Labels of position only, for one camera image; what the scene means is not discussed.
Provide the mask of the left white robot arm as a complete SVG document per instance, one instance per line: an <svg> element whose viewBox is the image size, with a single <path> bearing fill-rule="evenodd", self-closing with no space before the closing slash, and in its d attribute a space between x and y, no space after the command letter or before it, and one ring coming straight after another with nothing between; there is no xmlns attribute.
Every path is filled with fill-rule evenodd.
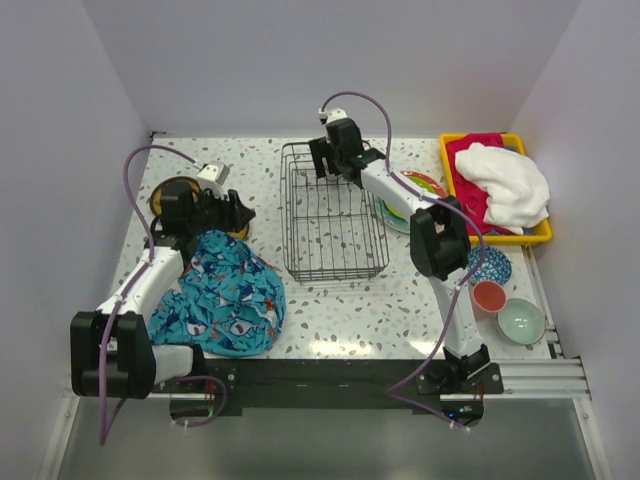
<svg viewBox="0 0 640 480"><path fill-rule="evenodd" d="M185 392L200 390L207 368L188 345L151 343L147 325L161 297L190 264L209 230L239 232L256 216L237 191L217 196L177 181L159 197L142 258L120 288L70 324L71 386L87 397L144 399L161 382Z"/></svg>

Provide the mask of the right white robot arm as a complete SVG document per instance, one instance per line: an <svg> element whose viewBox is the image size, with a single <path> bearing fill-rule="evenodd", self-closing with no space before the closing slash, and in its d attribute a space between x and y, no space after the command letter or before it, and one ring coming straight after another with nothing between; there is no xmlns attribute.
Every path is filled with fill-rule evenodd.
<svg viewBox="0 0 640 480"><path fill-rule="evenodd" d="M343 177L392 205L409 223L411 261L429 280L445 315L442 338L434 348L444 352L444 363L425 365L421 372L456 392L469 392L480 382L490 357L469 294L468 217L455 197L441 198L419 188L394 169L385 154L366 148L359 127L342 111L323 112L320 122L326 134L309 142L318 176Z"/></svg>

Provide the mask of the pink cup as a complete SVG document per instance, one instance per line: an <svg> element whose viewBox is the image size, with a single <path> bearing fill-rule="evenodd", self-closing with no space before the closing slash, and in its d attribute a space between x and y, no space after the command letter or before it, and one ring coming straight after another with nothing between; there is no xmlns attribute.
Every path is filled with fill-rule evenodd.
<svg viewBox="0 0 640 480"><path fill-rule="evenodd" d="M490 280L476 283L471 292L474 307L483 314L494 314L501 311L507 302L503 287Z"/></svg>

